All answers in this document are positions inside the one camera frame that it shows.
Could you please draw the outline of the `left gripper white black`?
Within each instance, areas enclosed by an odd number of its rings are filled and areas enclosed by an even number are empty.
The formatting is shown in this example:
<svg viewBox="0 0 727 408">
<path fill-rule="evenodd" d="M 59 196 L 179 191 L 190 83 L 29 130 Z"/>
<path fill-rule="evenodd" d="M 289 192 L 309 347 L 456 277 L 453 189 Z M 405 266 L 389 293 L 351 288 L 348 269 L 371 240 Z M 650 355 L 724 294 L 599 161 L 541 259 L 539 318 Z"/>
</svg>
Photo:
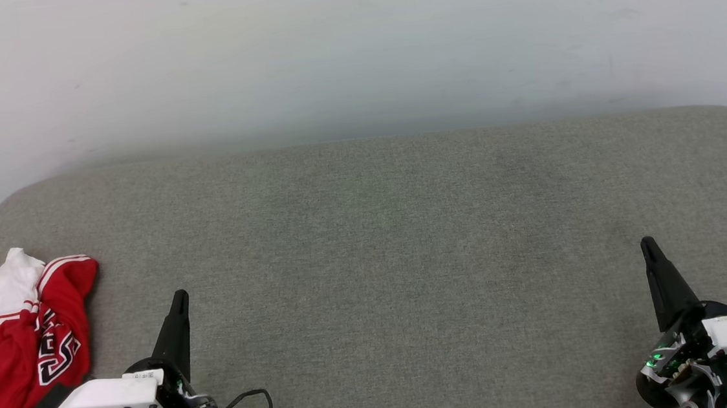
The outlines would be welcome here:
<svg viewBox="0 0 727 408">
<path fill-rule="evenodd" d="M 195 392 L 191 380 L 190 298 L 173 295 L 151 354 L 119 378 L 91 379 L 70 391 L 56 408 L 217 408 Z"/>
</svg>

